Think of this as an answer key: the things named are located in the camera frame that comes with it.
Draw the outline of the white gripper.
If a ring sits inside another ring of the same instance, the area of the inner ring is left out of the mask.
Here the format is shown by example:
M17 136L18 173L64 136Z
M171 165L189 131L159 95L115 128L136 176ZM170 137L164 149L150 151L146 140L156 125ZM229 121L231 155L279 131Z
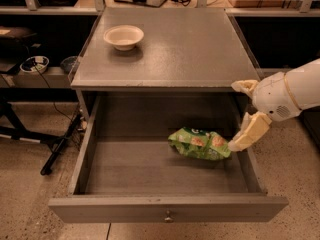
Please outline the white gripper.
M236 92L246 94L254 107L260 111L253 115L245 113L240 131L228 143L232 152L243 151L256 143L269 129L273 121L297 117L300 107L293 100L286 74L278 72L258 82L239 80L231 84Z

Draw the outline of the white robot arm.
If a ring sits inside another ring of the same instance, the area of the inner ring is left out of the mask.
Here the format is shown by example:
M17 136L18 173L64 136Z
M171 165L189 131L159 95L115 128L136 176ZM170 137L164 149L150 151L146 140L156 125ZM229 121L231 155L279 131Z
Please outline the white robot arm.
M240 131L228 143L232 152L238 152L256 143L273 121L297 117L303 110L320 105L320 60L261 81L235 81L231 87L246 94L257 110L252 115L245 113Z

